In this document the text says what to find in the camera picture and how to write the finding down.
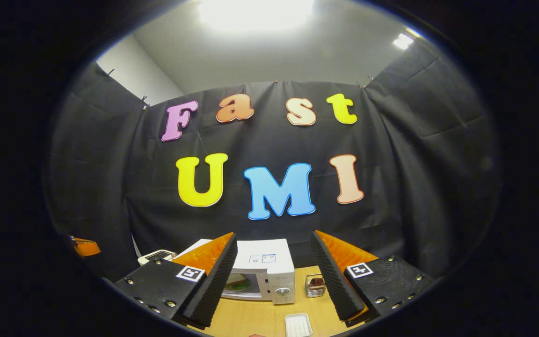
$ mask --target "yellow letter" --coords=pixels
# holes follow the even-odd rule
[[[216,119],[220,123],[233,121],[234,119],[247,119],[255,110],[251,109],[251,98],[246,94],[235,94],[224,98],[220,102]]]
[[[286,108],[290,111],[286,118],[293,125],[312,125],[317,120],[312,107],[313,104],[306,98],[291,98],[286,101]]]
[[[195,166],[199,158],[189,156],[176,162],[178,167],[178,195],[187,205],[208,207],[218,202],[224,190],[223,163],[228,160],[226,154],[211,154],[205,157],[209,164],[209,190],[199,193],[195,190]]]
[[[326,102],[332,104],[334,109],[334,116],[338,119],[338,122],[342,124],[353,124],[357,121],[357,116],[349,115],[349,108],[353,106],[352,100],[344,98],[343,94],[336,94],[327,98]]]
[[[363,199],[364,194],[359,190],[355,167],[353,167],[356,161],[357,157],[353,155],[335,156],[330,160],[330,164],[336,168],[338,183],[340,183],[340,195],[336,199],[338,203],[350,204]]]

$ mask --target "foam letter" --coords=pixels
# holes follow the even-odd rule
[[[187,205],[193,207],[208,207],[218,202],[224,190],[223,163],[228,160],[226,154],[211,154],[205,157],[209,164],[209,190],[199,193],[195,190],[195,166],[199,158],[189,156],[176,162],[178,167],[178,195]]]
[[[165,134],[161,136],[161,141],[169,141],[180,138],[182,136],[182,132],[178,130],[178,124],[182,125],[182,128],[186,128],[189,123],[190,113],[195,112],[198,106],[199,104],[197,101],[192,101],[169,107],[168,123],[165,125]]]
[[[235,94],[224,98],[220,102],[216,119],[220,123],[231,122],[234,119],[247,119],[255,110],[251,109],[251,98],[246,94]]]
[[[353,164],[357,157],[353,155],[335,156],[330,160],[330,164],[336,168],[338,183],[340,184],[340,195],[338,202],[341,204],[350,204],[363,199],[363,192],[357,185],[357,176]]]
[[[306,98],[291,98],[286,101],[286,108],[290,111],[286,117],[293,125],[312,125],[317,120],[312,107]]]
[[[267,167],[252,167],[244,171],[244,176],[251,183],[251,199],[253,210],[248,213],[251,220],[263,220],[270,216],[265,209],[264,200],[277,216],[282,216],[288,198],[291,198],[291,206],[288,208],[290,215],[305,215],[315,211],[311,203],[309,193],[309,172],[311,165],[298,163],[292,164],[286,171],[282,185],[278,185]]]
[[[357,121],[357,116],[349,115],[349,108],[347,108],[347,106],[353,106],[353,101],[344,98],[343,94],[330,96],[326,99],[326,102],[332,104],[334,117],[338,119],[338,122],[342,124],[353,124]]]

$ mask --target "white wall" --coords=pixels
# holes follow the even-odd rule
[[[159,68],[132,34],[99,56],[97,64],[120,85],[156,105],[183,96],[182,90]]]

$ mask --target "pink letter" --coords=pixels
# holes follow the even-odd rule
[[[338,182],[340,183],[338,203],[350,204],[363,199],[364,194],[357,186],[355,167],[353,167],[356,161],[357,157],[353,155],[335,156],[330,160],[330,164],[336,168]]]
[[[161,136],[161,141],[169,141],[180,138],[182,136],[182,132],[178,130],[178,124],[182,125],[182,128],[186,128],[189,123],[190,113],[195,112],[198,107],[199,104],[197,101],[169,107],[168,123],[165,125],[165,134]]]

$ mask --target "white tray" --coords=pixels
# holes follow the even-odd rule
[[[312,334],[309,315],[301,313],[286,316],[286,337],[308,337]]]

